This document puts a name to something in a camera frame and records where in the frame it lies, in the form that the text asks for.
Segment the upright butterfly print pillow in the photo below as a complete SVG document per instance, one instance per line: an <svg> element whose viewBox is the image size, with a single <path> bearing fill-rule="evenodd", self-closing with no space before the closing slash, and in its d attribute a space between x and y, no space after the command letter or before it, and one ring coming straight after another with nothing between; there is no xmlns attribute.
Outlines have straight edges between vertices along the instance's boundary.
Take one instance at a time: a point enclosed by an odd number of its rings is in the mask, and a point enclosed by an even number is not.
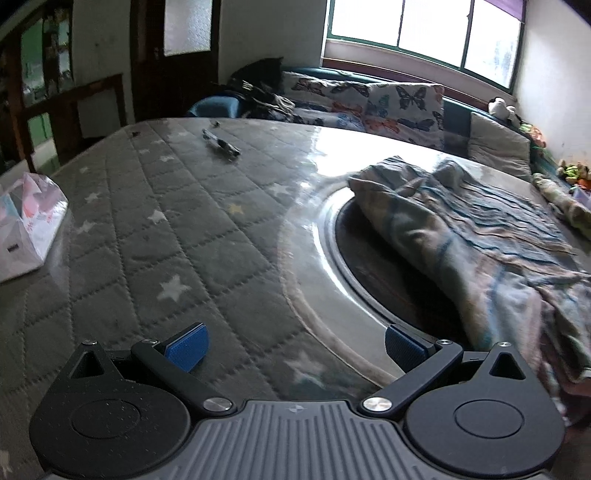
<svg viewBox="0 0 591 480"><path fill-rule="evenodd" d="M363 125L368 133L442 150L444 93L439 84L370 84Z"/></svg>

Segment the round black induction cooktop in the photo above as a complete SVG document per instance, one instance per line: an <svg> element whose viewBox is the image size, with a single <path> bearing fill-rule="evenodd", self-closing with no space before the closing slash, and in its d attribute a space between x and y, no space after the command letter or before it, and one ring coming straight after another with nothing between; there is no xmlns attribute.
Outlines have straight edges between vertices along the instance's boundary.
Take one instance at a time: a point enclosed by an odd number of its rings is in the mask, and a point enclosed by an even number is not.
<svg viewBox="0 0 591 480"><path fill-rule="evenodd" d="M375 230L355 200L332 215L327 231L339 273L380 316L472 348L456 305Z"/></svg>

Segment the colourful plush toy pile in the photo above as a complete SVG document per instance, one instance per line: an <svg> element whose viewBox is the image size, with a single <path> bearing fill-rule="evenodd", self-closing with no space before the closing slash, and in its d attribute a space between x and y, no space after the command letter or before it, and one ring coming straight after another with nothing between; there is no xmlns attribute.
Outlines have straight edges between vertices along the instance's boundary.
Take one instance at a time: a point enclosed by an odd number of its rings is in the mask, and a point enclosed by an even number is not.
<svg viewBox="0 0 591 480"><path fill-rule="evenodd" d="M591 190L590 168L581 162L567 163L561 159L558 163L556 175L571 186L578 186L583 190Z"/></svg>

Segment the blue sofa bench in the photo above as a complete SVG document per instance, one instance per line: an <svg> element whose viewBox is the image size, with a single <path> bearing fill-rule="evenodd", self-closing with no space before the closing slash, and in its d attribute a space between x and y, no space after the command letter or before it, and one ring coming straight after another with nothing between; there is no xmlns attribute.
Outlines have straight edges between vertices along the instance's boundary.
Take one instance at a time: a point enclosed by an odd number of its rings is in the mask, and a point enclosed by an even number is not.
<svg viewBox="0 0 591 480"><path fill-rule="evenodd" d="M395 73L394 79L390 79L325 67L284 67L283 70L322 80L353 81L359 83L400 82L401 80L410 79L410 76L406 74ZM447 92L451 96L444 96L444 151L451 155L467 158L468 141L471 131L471 114L479 113L487 116L487 113L476 108L471 103L463 102L465 98L464 94L460 94L453 89L448 89ZM245 113L245 103L238 99L237 94L233 93L202 99L195 103L188 111L188 115L193 117L211 118L239 118L243 113ZM530 153L530 163L535 172L554 173L556 166L548 152L532 142Z"/></svg>

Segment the grey plain pillow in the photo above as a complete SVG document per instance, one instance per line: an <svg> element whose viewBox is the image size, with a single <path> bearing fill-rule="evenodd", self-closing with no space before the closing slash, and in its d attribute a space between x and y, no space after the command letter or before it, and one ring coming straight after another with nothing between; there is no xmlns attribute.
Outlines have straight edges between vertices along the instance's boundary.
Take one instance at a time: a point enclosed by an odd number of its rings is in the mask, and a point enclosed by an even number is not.
<svg viewBox="0 0 591 480"><path fill-rule="evenodd" d="M468 157L530 182L530 140L481 114L471 113Z"/></svg>

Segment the black bag on sofa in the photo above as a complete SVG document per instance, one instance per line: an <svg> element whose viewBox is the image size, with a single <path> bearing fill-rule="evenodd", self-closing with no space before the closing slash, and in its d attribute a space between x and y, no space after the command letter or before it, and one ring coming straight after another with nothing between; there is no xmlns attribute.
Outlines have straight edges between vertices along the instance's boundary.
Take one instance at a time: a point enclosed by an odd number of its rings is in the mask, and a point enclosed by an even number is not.
<svg viewBox="0 0 591 480"><path fill-rule="evenodd" d="M294 102L280 94L283 86L283 58L257 60L235 71L226 84L238 98L242 116L252 119L290 122Z"/></svg>

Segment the folded yellow floral blanket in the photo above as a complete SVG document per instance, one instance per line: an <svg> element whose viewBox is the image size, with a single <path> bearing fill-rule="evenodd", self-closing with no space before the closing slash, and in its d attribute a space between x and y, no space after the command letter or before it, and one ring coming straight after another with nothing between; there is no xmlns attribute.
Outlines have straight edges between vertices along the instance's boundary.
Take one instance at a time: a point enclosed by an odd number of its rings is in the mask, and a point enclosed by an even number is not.
<svg viewBox="0 0 591 480"><path fill-rule="evenodd" d="M591 212L586 206L565 193L557 183L541 173L532 175L532 184L560 212L561 217L571 227L578 230L585 238L590 239Z"/></svg>

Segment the green window frame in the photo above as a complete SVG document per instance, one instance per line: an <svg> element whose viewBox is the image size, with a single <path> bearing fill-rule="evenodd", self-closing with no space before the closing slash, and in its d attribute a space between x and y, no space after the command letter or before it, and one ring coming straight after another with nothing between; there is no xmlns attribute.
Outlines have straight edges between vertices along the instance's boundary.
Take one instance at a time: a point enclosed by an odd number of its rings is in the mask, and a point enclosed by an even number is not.
<svg viewBox="0 0 591 480"><path fill-rule="evenodd" d="M514 85L524 1L332 1L329 36L411 54L505 91Z"/></svg>

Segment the dark wooden door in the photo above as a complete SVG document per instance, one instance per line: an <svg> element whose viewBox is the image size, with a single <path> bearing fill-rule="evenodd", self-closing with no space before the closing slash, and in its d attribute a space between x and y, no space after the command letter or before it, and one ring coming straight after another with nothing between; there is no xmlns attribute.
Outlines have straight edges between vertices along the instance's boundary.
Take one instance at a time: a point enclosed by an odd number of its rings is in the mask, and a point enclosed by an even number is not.
<svg viewBox="0 0 591 480"><path fill-rule="evenodd" d="M133 1L130 75L136 121L183 117L218 83L221 2Z"/></svg>

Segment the white pink plastic bag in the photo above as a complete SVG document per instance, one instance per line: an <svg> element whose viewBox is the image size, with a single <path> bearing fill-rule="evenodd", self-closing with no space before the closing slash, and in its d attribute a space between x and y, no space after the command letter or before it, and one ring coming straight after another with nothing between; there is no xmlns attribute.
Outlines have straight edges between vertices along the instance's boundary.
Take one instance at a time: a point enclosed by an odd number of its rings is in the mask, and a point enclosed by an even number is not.
<svg viewBox="0 0 591 480"><path fill-rule="evenodd" d="M49 177L24 173L1 195L1 282L43 266L68 210Z"/></svg>

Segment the orange green plush toy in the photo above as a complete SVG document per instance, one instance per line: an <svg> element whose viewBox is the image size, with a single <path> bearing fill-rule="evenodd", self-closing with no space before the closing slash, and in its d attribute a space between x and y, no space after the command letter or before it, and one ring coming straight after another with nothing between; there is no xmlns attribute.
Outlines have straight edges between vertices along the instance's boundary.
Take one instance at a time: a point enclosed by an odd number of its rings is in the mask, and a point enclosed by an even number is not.
<svg viewBox="0 0 591 480"><path fill-rule="evenodd" d="M544 149L547 146L545 136L535 125L523 122L520 125L520 130L531 138L536 147Z"/></svg>

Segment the small black metal tool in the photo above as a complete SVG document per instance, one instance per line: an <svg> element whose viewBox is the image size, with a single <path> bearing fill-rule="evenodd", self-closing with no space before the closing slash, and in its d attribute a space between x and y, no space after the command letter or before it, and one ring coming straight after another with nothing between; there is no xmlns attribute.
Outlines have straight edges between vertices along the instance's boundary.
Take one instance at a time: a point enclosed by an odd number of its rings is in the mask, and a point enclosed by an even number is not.
<svg viewBox="0 0 591 480"><path fill-rule="evenodd" d="M240 152L240 150L232 144L228 143L228 141L222 139L214 133L214 130L218 129L219 127L221 127L221 125L217 120L211 120L209 127L202 130L202 137L204 137L206 142L228 156L228 158L238 158L242 152Z"/></svg>

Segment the grey quilted star table cover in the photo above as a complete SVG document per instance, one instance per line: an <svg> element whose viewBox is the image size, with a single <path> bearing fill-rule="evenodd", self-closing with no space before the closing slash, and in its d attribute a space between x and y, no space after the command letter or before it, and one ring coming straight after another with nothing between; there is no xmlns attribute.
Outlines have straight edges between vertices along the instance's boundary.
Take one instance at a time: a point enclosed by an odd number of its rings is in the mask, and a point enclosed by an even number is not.
<svg viewBox="0 0 591 480"><path fill-rule="evenodd" d="M533 184L377 136L256 120L123 128L51 179L66 216L1 287L5 479L586 479L570 425L510 342L470 350L390 323L339 273L327 222L349 178L398 157L459 164L545 210ZM204 323L190 372L163 343ZM389 326L435 353L408 373Z"/></svg>

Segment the white plush toy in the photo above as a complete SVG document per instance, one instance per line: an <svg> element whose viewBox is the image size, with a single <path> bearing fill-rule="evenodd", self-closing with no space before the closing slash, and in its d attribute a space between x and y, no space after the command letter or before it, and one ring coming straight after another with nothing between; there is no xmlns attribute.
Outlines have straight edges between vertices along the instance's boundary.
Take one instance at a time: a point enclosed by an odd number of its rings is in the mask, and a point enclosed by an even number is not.
<svg viewBox="0 0 591 480"><path fill-rule="evenodd" d="M495 97L488 103L489 114L507 125L518 128L522 124L522 120L517 114L514 106L508 105L501 97Z"/></svg>

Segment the long butterfly print cushion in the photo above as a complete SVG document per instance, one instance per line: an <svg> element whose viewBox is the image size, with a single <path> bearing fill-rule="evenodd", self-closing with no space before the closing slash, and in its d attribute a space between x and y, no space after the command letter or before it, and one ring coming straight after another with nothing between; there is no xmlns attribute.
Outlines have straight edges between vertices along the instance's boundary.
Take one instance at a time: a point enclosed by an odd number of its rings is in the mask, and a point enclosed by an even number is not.
<svg viewBox="0 0 591 480"><path fill-rule="evenodd" d="M294 103L294 123L366 131L370 87L355 81L324 80L283 72L283 97Z"/></svg>

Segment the dark wooden cabinet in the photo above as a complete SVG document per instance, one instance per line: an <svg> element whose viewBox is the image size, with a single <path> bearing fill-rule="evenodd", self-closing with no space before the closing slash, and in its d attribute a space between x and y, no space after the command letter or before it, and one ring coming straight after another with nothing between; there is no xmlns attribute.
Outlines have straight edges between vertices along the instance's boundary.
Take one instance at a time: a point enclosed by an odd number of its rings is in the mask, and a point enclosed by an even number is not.
<svg viewBox="0 0 591 480"><path fill-rule="evenodd" d="M1 26L1 150L50 173L133 120L127 1L27 1Z"/></svg>

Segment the blue striped knit garment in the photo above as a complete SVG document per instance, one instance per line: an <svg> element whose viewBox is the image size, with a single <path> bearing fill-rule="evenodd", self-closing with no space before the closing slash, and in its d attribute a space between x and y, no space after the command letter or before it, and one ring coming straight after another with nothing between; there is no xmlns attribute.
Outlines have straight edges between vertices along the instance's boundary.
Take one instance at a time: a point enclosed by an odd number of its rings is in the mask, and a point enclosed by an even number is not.
<svg viewBox="0 0 591 480"><path fill-rule="evenodd" d="M512 343L567 424L590 414L590 276L549 214L454 161L349 178L370 224L457 307L470 343Z"/></svg>

